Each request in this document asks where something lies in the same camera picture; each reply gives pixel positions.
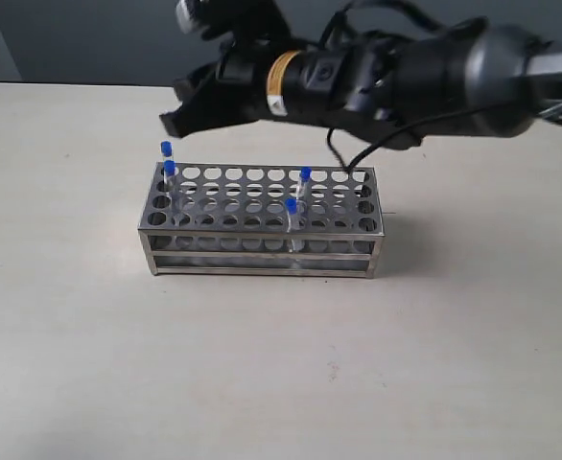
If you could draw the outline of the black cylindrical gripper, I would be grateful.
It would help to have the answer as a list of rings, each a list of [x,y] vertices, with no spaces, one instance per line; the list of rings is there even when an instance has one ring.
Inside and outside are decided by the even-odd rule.
[[[159,115],[168,136],[278,121],[304,126],[354,126],[348,106],[358,54],[333,51],[232,52],[173,82],[180,102]]]

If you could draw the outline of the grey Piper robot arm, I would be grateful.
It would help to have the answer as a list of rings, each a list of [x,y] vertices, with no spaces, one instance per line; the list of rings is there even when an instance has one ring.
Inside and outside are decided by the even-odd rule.
[[[517,26],[429,39],[367,33],[336,47],[234,47],[176,83],[161,115],[183,138],[260,120],[342,130],[392,150],[428,136],[509,138],[562,103],[562,42]]]

